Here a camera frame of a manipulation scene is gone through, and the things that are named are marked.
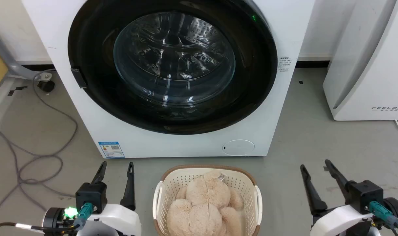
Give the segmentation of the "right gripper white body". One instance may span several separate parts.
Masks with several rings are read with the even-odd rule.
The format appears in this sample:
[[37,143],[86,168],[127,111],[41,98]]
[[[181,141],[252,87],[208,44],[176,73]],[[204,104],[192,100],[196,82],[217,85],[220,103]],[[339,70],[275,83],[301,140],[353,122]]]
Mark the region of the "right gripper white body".
[[340,206],[317,220],[310,230],[310,236],[336,236],[372,216],[370,212],[361,214],[350,205]]

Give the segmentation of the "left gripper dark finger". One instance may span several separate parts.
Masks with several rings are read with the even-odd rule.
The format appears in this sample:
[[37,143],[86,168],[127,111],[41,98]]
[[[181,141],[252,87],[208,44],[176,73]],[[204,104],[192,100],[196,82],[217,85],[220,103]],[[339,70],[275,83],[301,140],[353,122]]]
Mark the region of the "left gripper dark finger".
[[91,181],[91,184],[96,184],[96,183],[99,183],[99,182],[101,182],[103,180],[103,178],[105,176],[106,166],[107,166],[107,162],[106,161],[103,161],[100,164],[100,167],[97,170],[93,180]]
[[135,199],[135,179],[134,179],[134,163],[130,162],[127,169],[127,182],[123,194],[123,198],[120,201],[120,205],[132,211],[136,210],[136,199]]

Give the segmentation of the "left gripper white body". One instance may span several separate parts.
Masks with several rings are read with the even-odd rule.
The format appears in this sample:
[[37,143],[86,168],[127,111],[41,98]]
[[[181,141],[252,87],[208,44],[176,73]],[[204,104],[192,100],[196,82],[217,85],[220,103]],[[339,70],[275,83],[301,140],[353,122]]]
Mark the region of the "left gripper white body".
[[119,204],[107,204],[100,214],[92,214],[77,236],[141,236],[139,215]]

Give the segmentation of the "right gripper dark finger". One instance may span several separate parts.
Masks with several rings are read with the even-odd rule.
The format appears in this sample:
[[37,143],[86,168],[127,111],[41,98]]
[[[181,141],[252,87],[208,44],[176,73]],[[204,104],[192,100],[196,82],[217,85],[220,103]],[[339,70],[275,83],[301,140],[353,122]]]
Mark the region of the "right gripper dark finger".
[[335,165],[330,160],[326,159],[325,164],[331,177],[336,180],[345,200],[350,201],[351,194],[349,192],[349,186],[353,184],[353,180],[347,180],[347,178],[345,178],[345,176],[335,167]]
[[311,176],[304,164],[300,165],[300,171],[302,174],[311,215],[321,216],[322,213],[327,211],[327,204],[320,198],[311,181]]

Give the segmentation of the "white front-load washing machine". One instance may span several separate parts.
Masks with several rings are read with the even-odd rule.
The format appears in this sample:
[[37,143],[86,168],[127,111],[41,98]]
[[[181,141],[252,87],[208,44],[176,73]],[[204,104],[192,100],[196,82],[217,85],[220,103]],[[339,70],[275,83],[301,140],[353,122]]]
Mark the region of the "white front-load washing machine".
[[22,4],[103,158],[268,155],[316,0],[246,0],[267,23],[277,48],[274,85],[263,103],[240,122],[193,135],[158,133],[126,123],[95,103],[77,83],[68,36],[86,1],[22,0]]

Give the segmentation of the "black round washer door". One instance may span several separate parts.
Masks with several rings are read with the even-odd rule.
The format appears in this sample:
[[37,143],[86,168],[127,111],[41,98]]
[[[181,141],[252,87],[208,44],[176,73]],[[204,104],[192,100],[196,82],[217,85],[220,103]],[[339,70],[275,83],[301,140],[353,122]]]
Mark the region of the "black round washer door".
[[277,74],[271,31],[246,0],[87,0],[67,47],[71,72],[95,103],[158,133],[236,124]]

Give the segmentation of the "cream plastic laundry basket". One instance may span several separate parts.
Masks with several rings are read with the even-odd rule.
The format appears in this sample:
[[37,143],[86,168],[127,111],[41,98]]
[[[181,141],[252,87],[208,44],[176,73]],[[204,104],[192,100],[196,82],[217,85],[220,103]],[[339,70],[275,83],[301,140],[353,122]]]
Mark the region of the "cream plastic laundry basket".
[[166,214],[180,188],[211,170],[218,170],[224,176],[224,183],[239,191],[244,208],[242,215],[242,236],[258,236],[263,217],[263,199],[255,178],[247,171],[230,166],[180,165],[167,170],[157,184],[152,215],[158,236],[170,236],[166,227]]

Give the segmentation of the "beige plush teddy bear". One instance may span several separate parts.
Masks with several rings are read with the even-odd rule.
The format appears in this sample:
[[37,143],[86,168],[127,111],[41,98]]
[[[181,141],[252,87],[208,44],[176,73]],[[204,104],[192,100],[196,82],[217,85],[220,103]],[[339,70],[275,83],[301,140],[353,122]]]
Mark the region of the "beige plush teddy bear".
[[244,200],[224,179],[211,170],[178,191],[166,215],[170,236],[243,236]]

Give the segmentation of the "black caster wheel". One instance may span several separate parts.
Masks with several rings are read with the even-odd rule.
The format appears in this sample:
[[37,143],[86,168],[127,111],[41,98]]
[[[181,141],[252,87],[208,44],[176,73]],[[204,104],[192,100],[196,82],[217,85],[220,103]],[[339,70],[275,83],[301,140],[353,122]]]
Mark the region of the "black caster wheel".
[[37,84],[37,87],[46,94],[52,92],[55,86],[56,84],[51,80],[47,82],[39,81]]

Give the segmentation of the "white Feelbird appliance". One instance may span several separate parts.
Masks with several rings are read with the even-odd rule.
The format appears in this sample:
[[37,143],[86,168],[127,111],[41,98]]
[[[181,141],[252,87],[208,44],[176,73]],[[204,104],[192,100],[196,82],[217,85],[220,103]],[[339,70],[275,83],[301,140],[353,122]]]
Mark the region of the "white Feelbird appliance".
[[357,0],[323,90],[336,121],[398,120],[398,0]]

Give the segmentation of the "grey metal furniture leg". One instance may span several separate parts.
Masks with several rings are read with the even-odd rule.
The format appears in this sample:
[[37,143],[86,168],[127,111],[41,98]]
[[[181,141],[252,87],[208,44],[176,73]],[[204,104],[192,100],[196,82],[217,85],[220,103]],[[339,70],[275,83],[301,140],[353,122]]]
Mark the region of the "grey metal furniture leg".
[[7,67],[6,77],[26,80],[36,80],[39,82],[48,82],[53,78],[52,73],[32,71],[20,65],[11,53],[8,51],[6,45],[0,38],[0,58]]

